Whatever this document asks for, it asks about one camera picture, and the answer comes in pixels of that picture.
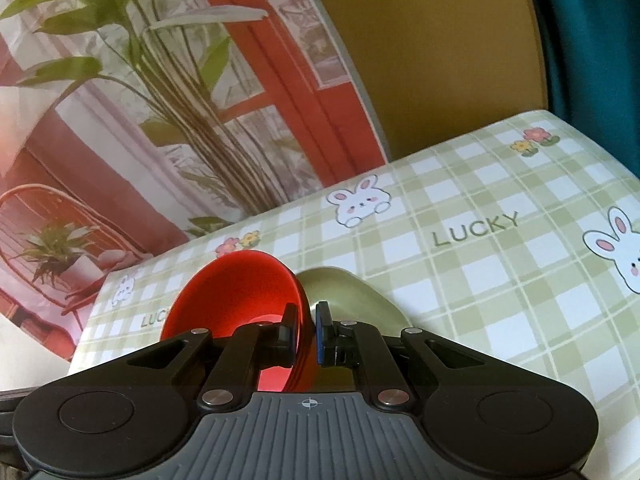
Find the bunny ear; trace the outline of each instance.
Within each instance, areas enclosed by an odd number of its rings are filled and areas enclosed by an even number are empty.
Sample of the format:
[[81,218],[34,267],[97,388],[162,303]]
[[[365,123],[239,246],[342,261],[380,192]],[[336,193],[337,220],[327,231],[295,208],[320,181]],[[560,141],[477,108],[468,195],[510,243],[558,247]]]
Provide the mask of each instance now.
[[356,186],[356,192],[361,189],[369,189],[370,187],[374,187],[378,178],[375,175],[369,175],[363,178],[358,185]]
[[613,260],[618,240],[600,231],[587,231],[582,235],[584,244],[592,253],[606,260]]
[[609,223],[617,238],[628,235],[631,232],[629,217],[617,207],[609,209]]
[[353,193],[346,189],[337,189],[336,191],[329,193],[327,201],[333,205],[340,205],[344,203]]

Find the pink inner ear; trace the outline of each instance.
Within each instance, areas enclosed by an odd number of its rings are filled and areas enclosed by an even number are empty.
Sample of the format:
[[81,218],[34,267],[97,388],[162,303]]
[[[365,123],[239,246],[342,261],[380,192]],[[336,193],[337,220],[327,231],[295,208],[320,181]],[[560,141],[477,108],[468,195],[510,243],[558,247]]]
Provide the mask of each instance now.
[[605,251],[607,251],[609,253],[612,253],[615,250],[615,247],[613,246],[613,244],[611,242],[607,242],[606,240],[598,240],[598,241],[596,241],[596,245],[599,248],[601,248],[601,249],[603,249],[603,250],[605,250]]
[[619,216],[616,216],[616,227],[618,228],[618,231],[620,231],[621,233],[626,233],[625,223],[622,221],[622,218],[620,218]]

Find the pink flower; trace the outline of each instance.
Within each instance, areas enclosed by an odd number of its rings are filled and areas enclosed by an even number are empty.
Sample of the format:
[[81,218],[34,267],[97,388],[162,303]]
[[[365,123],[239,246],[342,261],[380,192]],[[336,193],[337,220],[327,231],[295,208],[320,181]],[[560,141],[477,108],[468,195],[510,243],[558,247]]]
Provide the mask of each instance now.
[[543,128],[524,130],[524,138],[526,140],[533,140],[533,142],[542,142],[549,137],[551,137],[551,134]]
[[216,247],[216,254],[220,257],[234,252],[239,241],[240,238],[227,238],[224,243]]

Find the table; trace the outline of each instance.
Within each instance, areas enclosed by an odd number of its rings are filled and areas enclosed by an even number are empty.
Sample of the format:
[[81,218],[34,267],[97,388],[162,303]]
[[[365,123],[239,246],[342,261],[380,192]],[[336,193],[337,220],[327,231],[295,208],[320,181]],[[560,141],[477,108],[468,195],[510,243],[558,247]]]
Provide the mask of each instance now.
[[[356,212],[337,216],[329,200],[361,182],[354,208],[378,212],[347,227]],[[265,251],[293,272],[350,270],[415,326],[570,384],[601,422],[586,474],[637,479],[640,284],[620,254],[640,237],[639,192],[583,134],[526,112],[110,274],[70,372],[158,341],[180,290],[215,258]]]

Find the white wall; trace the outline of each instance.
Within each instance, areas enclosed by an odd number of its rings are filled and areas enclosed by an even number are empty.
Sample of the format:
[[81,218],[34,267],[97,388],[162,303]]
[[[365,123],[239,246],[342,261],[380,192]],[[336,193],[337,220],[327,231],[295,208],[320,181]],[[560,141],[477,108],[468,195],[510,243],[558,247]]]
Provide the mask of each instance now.
[[0,392],[41,386],[69,370],[52,354],[0,314]]

